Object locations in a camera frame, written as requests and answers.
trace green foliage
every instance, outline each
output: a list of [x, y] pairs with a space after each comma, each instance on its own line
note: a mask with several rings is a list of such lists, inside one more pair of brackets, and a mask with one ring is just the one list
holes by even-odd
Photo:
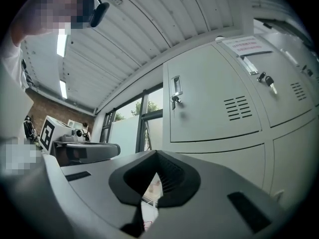
[[116, 113], [115, 114], [115, 121], [119, 121], [119, 120], [125, 120], [125, 117], [120, 113]]
[[[152, 101], [148, 102], [148, 113], [154, 112], [159, 110], [160, 108]], [[131, 110], [131, 114], [133, 116], [139, 115], [141, 110], [141, 102], [136, 102], [135, 104], [135, 111]]]

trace brick wall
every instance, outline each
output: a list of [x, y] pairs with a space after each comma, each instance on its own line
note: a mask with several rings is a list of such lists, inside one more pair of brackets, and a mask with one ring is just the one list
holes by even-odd
[[29, 116], [33, 116], [33, 125], [37, 133], [41, 133], [41, 129], [46, 116], [53, 117], [68, 124], [69, 120], [76, 122], [86, 122], [89, 125], [89, 132], [92, 134], [94, 124], [94, 117], [78, 112], [74, 109], [68, 108], [57, 102], [54, 102], [32, 89], [26, 89], [25, 93], [33, 100], [34, 104], [29, 111]]

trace metal cabinet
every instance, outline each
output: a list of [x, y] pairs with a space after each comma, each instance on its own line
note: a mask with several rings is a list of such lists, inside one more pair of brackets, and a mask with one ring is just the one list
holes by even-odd
[[[261, 130], [252, 99], [229, 62], [212, 46], [187, 51], [167, 62], [170, 141], [225, 139]], [[181, 104], [172, 110], [179, 80]]]
[[314, 104], [319, 104], [319, 62], [297, 37], [281, 33], [263, 34], [261, 37], [274, 45], [290, 61], [292, 68], [306, 84]]
[[291, 207], [308, 192], [318, 167], [319, 121], [274, 140], [275, 162], [271, 195], [282, 192], [279, 203]]
[[277, 94], [268, 87], [265, 78], [259, 82], [259, 75], [249, 75], [262, 99], [270, 127], [292, 120], [313, 108], [307, 88], [280, 51], [273, 49], [273, 52], [250, 55], [247, 58], [259, 73], [265, 72], [274, 80]]
[[263, 144], [228, 152], [186, 155], [226, 166], [256, 186], [260, 188], [263, 186], [265, 174], [265, 147]]

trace tube light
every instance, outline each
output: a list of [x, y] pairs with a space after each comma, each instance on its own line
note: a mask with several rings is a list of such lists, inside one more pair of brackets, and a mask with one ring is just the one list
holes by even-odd
[[66, 84], [64, 81], [60, 81], [60, 89], [61, 89], [62, 97], [67, 99], [68, 96], [66, 95]]
[[66, 34], [58, 35], [58, 44], [56, 47], [56, 54], [60, 55], [61, 57], [64, 57], [65, 55], [66, 39], [67, 39]]

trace white ceiling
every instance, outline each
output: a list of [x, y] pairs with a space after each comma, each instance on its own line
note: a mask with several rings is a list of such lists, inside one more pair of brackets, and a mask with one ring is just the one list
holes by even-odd
[[90, 113], [159, 54], [212, 30], [242, 27], [234, 6], [239, 0], [102, 1], [110, 3], [105, 18], [94, 29], [72, 30], [63, 61], [56, 34], [29, 37], [22, 45], [35, 85], [60, 95], [64, 80], [74, 108]]

